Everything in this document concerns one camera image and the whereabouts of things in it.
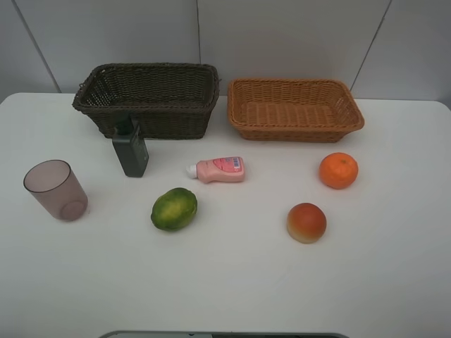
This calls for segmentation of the pink lotion bottle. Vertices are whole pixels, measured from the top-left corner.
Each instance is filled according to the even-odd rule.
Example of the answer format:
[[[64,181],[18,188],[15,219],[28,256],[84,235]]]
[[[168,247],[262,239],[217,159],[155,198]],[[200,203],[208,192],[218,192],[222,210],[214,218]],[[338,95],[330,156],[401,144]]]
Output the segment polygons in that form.
[[[242,182],[245,179],[245,165],[239,156],[215,158],[189,165],[187,174],[203,183]]]

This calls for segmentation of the green mango fruit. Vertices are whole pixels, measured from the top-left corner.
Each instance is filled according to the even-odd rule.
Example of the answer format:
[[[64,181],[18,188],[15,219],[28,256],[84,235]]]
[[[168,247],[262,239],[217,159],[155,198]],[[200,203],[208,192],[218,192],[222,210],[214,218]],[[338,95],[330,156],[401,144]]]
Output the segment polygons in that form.
[[[151,221],[159,230],[176,232],[192,222],[197,214],[197,207],[195,194],[186,188],[176,187],[155,201]]]

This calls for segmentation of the red yellow peach fruit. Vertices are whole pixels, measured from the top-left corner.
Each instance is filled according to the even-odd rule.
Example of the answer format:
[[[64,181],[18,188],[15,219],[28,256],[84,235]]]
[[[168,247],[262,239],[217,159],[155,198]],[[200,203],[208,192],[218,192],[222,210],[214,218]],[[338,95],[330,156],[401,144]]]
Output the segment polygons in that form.
[[[287,216],[288,234],[303,244],[313,244],[320,240],[327,227],[324,212],[310,203],[297,204]]]

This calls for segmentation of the orange tangerine fruit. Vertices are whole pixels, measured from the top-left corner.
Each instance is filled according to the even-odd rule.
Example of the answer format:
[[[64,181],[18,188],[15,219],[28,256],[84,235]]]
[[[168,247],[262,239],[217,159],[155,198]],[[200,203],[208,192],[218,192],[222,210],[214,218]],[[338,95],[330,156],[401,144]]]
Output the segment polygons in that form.
[[[336,152],[327,155],[319,165],[319,179],[333,189],[345,189],[357,178],[359,166],[349,154]]]

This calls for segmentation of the translucent purple plastic cup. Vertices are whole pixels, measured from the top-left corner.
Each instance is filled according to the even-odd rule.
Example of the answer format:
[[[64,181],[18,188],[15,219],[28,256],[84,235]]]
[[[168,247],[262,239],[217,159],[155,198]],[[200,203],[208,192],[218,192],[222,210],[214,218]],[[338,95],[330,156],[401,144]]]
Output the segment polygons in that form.
[[[26,173],[23,186],[57,220],[77,220],[87,209],[87,195],[71,166],[63,160],[35,165]]]

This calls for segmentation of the light brown wicker basket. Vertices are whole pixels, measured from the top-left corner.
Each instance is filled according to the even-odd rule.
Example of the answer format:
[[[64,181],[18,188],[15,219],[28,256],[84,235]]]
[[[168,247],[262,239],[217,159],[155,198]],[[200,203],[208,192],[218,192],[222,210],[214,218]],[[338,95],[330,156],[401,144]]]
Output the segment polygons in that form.
[[[252,141],[335,143],[364,126],[350,90],[337,80],[233,80],[228,119]]]

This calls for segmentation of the dark brown wicker basket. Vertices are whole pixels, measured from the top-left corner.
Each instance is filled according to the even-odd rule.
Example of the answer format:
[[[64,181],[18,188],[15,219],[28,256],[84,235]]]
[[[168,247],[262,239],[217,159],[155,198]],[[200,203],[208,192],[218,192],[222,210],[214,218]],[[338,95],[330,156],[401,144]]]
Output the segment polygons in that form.
[[[112,138],[115,119],[127,113],[147,139],[201,139],[219,96],[212,65],[107,63],[80,85],[73,108]]]

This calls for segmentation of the dark green rectangular bottle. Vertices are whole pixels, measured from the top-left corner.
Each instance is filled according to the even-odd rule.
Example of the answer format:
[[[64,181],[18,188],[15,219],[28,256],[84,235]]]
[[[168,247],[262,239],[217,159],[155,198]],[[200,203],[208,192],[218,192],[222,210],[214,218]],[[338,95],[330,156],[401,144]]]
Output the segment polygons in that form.
[[[128,113],[116,116],[112,144],[123,172],[127,177],[142,177],[149,160],[145,140],[136,120]]]

